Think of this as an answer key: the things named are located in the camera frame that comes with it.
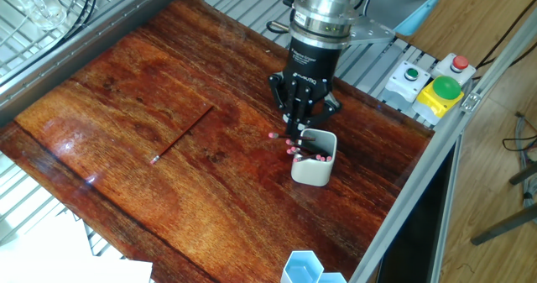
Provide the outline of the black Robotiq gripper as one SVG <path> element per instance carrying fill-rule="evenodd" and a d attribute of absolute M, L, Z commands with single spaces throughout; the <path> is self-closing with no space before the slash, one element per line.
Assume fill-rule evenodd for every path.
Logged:
<path fill-rule="evenodd" d="M 332 93 L 340 56 L 341 49 L 291 39 L 283 71 L 268 78 L 274 101 L 286 116 L 285 133 L 290 137 L 298 137 L 299 131 L 313 128 L 341 110 L 342 104 Z"/>

